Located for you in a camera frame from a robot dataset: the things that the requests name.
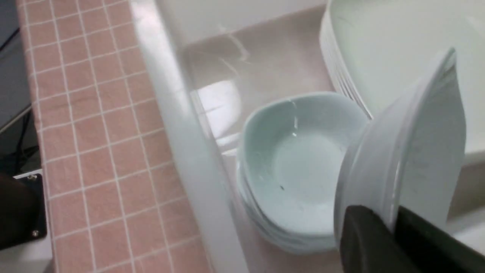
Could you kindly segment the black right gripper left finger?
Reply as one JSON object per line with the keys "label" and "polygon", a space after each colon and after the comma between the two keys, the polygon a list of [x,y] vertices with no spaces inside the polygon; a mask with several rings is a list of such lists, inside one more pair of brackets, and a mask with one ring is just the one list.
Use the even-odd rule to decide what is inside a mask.
{"label": "black right gripper left finger", "polygon": [[376,213],[348,206],[339,243],[345,273],[419,273]]}

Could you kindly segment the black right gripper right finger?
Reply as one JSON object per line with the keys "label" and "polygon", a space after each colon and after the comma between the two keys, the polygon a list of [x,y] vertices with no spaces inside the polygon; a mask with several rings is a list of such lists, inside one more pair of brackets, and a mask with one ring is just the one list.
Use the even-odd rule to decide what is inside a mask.
{"label": "black right gripper right finger", "polygon": [[483,273],[483,254],[401,206],[394,232],[398,246],[420,273]]}

